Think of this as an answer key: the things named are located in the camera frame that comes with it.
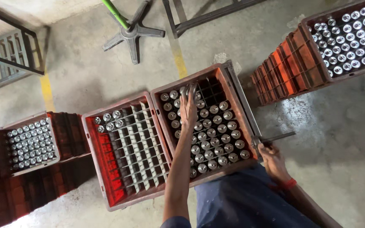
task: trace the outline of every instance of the machined metal part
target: machined metal part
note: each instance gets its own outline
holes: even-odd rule
[[[204,149],[204,150],[209,150],[210,148],[210,143],[208,141],[203,141],[201,143],[201,148]]]
[[[222,147],[216,147],[214,150],[216,156],[220,156],[223,154],[223,148]]]
[[[200,130],[202,130],[202,123],[200,123],[200,122],[196,122],[196,123],[195,123],[195,126],[194,126],[194,129],[195,129],[196,131],[200,131]]]
[[[235,153],[230,153],[228,158],[229,158],[229,161],[231,161],[231,162],[237,162],[239,160],[239,157]]]
[[[205,158],[206,158],[207,160],[209,160],[209,159],[213,158],[213,152],[212,152],[212,151],[206,151],[206,152],[205,152]]]
[[[197,171],[195,169],[191,169],[191,173],[189,175],[190,178],[195,178],[197,176]]]
[[[165,103],[163,108],[166,111],[170,111],[173,108],[173,106],[170,103]]]
[[[205,164],[199,164],[198,165],[198,171],[200,173],[206,173],[206,165]]]
[[[195,154],[195,155],[197,155],[199,152],[200,152],[200,147],[199,146],[197,146],[197,145],[193,145],[192,147],[191,147],[191,153],[193,153],[193,154]]]
[[[220,156],[220,157],[218,158],[218,163],[219,163],[221,166],[226,165],[226,164],[227,164],[227,158],[226,158],[226,157],[224,157],[224,156]]]
[[[224,124],[219,125],[217,129],[220,133],[225,133],[227,131],[227,127]]]
[[[224,134],[221,137],[221,140],[223,143],[229,143],[230,142],[230,135]]]
[[[201,163],[201,162],[203,162],[203,161],[204,161],[204,156],[203,156],[202,154],[197,154],[197,155],[195,155],[195,161],[196,161],[197,163]]]
[[[214,170],[218,167],[218,164],[216,163],[216,161],[214,160],[211,160],[208,162],[208,168],[211,169],[211,170]]]
[[[206,118],[206,117],[208,117],[208,115],[209,115],[209,111],[208,111],[208,110],[206,110],[206,109],[202,109],[202,110],[200,111],[200,116],[201,116],[202,118]]]
[[[213,117],[213,122],[215,124],[220,124],[222,122],[222,117],[221,116],[214,116]]]
[[[212,125],[212,122],[209,120],[209,119],[205,119],[203,122],[202,122],[202,125],[205,127],[205,128],[208,128]]]

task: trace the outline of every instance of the yellow painted line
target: yellow painted line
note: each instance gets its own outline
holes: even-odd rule
[[[40,85],[42,87],[42,95],[45,100],[46,111],[56,111],[53,103],[52,88],[50,86],[50,79],[47,69],[45,69],[45,75],[40,77]]]

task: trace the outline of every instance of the metal part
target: metal part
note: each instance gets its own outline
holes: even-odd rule
[[[129,50],[132,58],[133,64],[139,64],[140,54],[139,54],[139,38],[141,36],[146,37],[164,37],[165,31],[152,29],[148,27],[141,26],[141,22],[144,16],[144,10],[149,5],[149,1],[144,0],[139,6],[138,10],[135,12],[132,20],[127,20],[130,25],[128,29],[125,29],[121,23],[116,19],[115,15],[109,12],[109,16],[115,21],[115,23],[120,27],[120,32],[117,33],[113,38],[108,40],[102,47],[104,51],[113,48],[115,45],[122,41],[126,41],[129,45]]]
[[[174,34],[174,38],[178,39],[186,30],[201,25],[203,23],[210,22],[216,18],[223,17],[230,13],[234,13],[236,11],[245,9],[247,7],[253,6],[257,3],[261,3],[264,0],[241,0],[241,1],[233,1],[230,5],[219,8],[209,13],[200,14],[200,16],[194,17],[190,20],[187,20],[187,16],[184,13],[183,5],[180,1],[175,1],[174,4],[177,8],[178,17],[180,18],[179,24],[174,23],[174,18],[172,14],[172,10],[170,8],[169,0],[163,0],[163,5],[165,8],[165,12],[167,13],[167,17],[171,26],[171,31]]]

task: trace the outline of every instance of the metal frame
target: metal frame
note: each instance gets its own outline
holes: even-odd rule
[[[178,7],[182,8],[183,6],[182,6],[180,0],[177,0],[177,1],[179,2]],[[236,11],[242,10],[247,7],[251,7],[253,5],[256,5],[256,4],[264,2],[264,1],[265,0],[241,0],[241,1],[232,0],[232,4],[229,6],[222,7],[220,9],[217,9],[210,13],[206,13],[199,17],[192,18],[190,20],[186,20],[179,24],[175,24],[175,22],[174,22],[169,0],[163,0],[163,4],[164,4],[165,12],[167,13],[168,20],[170,22],[171,30],[174,34],[174,38],[178,39],[186,30],[188,30],[190,28],[196,27],[203,23],[210,22],[216,18],[223,17],[230,13],[234,13]]]
[[[36,52],[42,69],[42,55],[36,33],[0,15],[0,20],[16,27],[17,30],[0,36],[0,87],[13,83],[30,74],[43,76],[44,71],[35,68],[33,52]],[[34,41],[32,48],[30,37]]]

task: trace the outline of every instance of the crate compartment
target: crate compartment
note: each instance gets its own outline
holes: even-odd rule
[[[220,139],[220,137],[223,134],[230,134],[231,130],[227,130],[225,133],[220,133],[217,131],[217,126],[220,124],[226,125],[229,121],[235,121],[237,124],[237,129],[241,132],[240,139],[245,142],[245,147],[243,149],[237,149],[234,148],[234,153],[238,154],[241,150],[248,150],[251,154],[251,159],[248,160],[241,160],[235,163],[229,163],[225,166],[216,168],[215,170],[210,170],[208,168],[208,171],[206,173],[199,173],[197,170],[197,176],[193,179],[191,179],[190,187],[196,186],[198,184],[213,180],[215,178],[218,178],[220,176],[226,175],[230,172],[235,172],[244,166],[248,166],[250,163],[254,162],[257,159],[257,154],[255,150],[251,147],[251,128],[249,123],[247,122],[245,118],[245,113],[241,107],[241,104],[237,98],[236,92],[233,88],[233,84],[229,79],[228,73],[226,70],[222,67],[221,64],[213,65],[205,70],[202,70],[200,72],[197,72],[193,75],[190,75],[184,79],[175,81],[173,83],[170,83],[168,85],[164,85],[160,88],[157,88],[153,91],[151,91],[151,97],[153,99],[154,106],[156,108],[157,116],[159,117],[159,121],[161,124],[161,127],[164,131],[164,135],[168,144],[168,148],[170,149],[171,155],[175,153],[175,148],[178,143],[178,139],[175,137],[175,132],[177,130],[181,129],[181,126],[178,128],[171,127],[171,122],[168,118],[168,113],[170,111],[173,111],[174,113],[177,113],[178,108],[175,106],[172,107],[170,111],[164,110],[163,106],[165,104],[165,101],[162,101],[160,99],[160,96],[163,93],[170,94],[171,91],[180,91],[180,88],[182,86],[186,86],[190,83],[198,82],[197,91],[201,95],[201,99],[204,101],[205,106],[203,108],[198,108],[198,122],[203,122],[205,119],[209,119],[212,121],[213,117],[215,116],[221,116],[222,122],[219,124],[214,124],[210,127],[203,127],[201,130],[197,131],[194,130],[193,135],[198,138],[198,135],[202,132],[207,132],[208,129],[213,128],[216,131],[216,135],[214,137]],[[217,113],[212,114],[209,112],[209,115],[205,118],[200,116],[200,111],[202,109],[207,109],[209,111],[209,108],[213,105],[217,105],[219,107],[220,102],[227,101],[230,105],[229,108],[225,111],[231,111],[234,114],[234,117],[231,120],[225,120],[223,118],[223,113],[225,111],[219,110]],[[211,137],[207,136],[206,138],[208,142],[210,142]],[[234,144],[236,139],[231,139],[231,143]],[[200,154],[204,155],[204,149],[201,148],[201,141],[197,139],[197,142],[195,142],[192,145],[197,145],[200,147]],[[223,147],[225,143],[220,141],[220,146]],[[215,147],[211,146],[208,150],[213,151]],[[226,151],[218,156],[215,156],[211,160],[215,160],[215,158],[226,156]],[[194,168],[197,168],[198,163],[195,161],[195,155],[191,154],[191,158],[194,160]],[[204,159],[205,165],[209,161],[208,159]]]
[[[95,123],[120,111],[123,125],[100,133]],[[171,159],[148,92],[82,116],[98,178],[109,211],[164,194]]]

